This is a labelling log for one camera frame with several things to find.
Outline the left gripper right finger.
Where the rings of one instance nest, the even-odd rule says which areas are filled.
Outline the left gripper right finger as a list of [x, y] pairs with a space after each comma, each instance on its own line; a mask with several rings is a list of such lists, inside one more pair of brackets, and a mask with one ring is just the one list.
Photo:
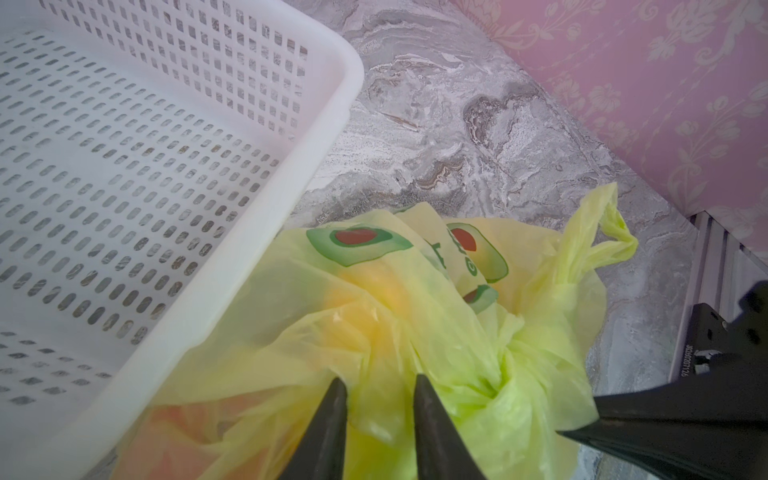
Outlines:
[[416, 377], [413, 410], [419, 480], [486, 479], [424, 374]]

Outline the yellow-green plastic bag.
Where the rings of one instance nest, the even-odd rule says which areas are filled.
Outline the yellow-green plastic bag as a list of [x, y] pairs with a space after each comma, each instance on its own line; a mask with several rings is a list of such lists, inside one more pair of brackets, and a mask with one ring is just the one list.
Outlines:
[[112, 477], [275, 479], [340, 379], [345, 477], [413, 479], [425, 375], [486, 477], [569, 478], [578, 446], [562, 432], [597, 416], [597, 271], [638, 245], [617, 201], [615, 184], [592, 190], [563, 232], [426, 203], [281, 232], [123, 437]]

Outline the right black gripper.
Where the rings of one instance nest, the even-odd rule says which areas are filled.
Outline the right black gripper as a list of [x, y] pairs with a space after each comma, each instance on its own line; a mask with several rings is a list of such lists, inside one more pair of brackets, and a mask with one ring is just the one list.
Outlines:
[[735, 320], [716, 326], [719, 315], [696, 305], [698, 331], [675, 381], [597, 397], [599, 419], [559, 434], [659, 479], [765, 479], [767, 283], [739, 307]]

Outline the white plastic basket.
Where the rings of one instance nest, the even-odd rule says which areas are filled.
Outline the white plastic basket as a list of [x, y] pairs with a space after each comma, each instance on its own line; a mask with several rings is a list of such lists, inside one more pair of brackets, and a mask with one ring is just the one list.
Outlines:
[[281, 1], [1, 5], [1, 475], [79, 479], [212, 331], [364, 80]]

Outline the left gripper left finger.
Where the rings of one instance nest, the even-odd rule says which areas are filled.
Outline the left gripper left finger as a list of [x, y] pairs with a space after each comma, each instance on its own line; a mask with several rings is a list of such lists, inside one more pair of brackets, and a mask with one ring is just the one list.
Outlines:
[[294, 454], [279, 480], [341, 480], [343, 478], [347, 388], [340, 378], [329, 385]]

